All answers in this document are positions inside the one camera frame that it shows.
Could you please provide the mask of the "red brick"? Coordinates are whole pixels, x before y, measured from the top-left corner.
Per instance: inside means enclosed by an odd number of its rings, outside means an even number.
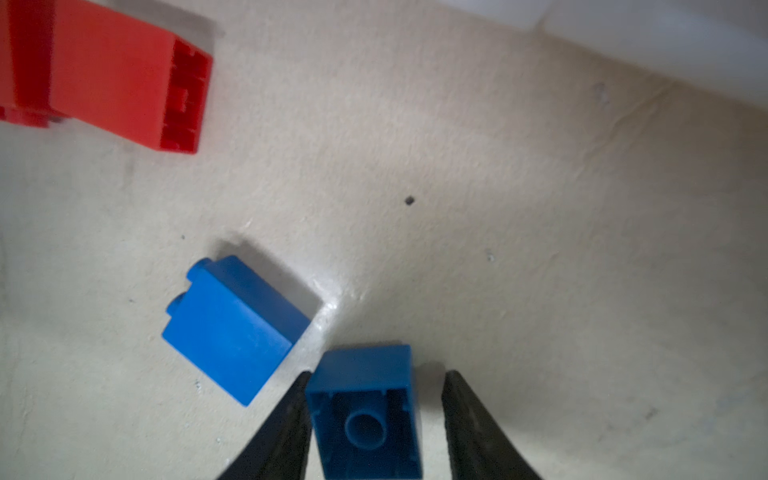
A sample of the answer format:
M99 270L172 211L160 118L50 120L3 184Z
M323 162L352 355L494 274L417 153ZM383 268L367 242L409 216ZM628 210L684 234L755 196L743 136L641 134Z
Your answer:
M46 128L64 115L50 105L53 1L1 3L1 119Z
M60 113L166 152L198 150L213 58L91 1L54 4L49 100Z

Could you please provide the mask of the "dark blue hollow brick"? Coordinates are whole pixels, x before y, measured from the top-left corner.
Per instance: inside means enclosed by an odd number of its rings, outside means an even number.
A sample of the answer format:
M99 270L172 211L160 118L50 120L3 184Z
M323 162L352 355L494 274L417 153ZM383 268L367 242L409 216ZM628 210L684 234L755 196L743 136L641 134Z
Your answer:
M408 345L331 350L305 389L327 479L421 479Z

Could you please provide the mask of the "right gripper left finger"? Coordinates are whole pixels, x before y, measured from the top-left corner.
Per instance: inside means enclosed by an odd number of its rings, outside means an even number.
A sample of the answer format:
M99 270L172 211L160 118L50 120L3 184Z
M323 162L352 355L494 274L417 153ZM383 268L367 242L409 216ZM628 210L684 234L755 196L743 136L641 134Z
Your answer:
M272 413L219 479L305 478L312 421L305 396L311 371L294 380Z

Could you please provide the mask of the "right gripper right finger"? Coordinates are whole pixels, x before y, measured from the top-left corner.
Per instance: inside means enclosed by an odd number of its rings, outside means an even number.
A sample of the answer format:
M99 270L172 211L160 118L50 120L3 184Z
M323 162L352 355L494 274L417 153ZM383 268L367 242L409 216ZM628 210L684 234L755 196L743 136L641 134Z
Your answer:
M454 480L541 479L460 372L445 374L441 401Z

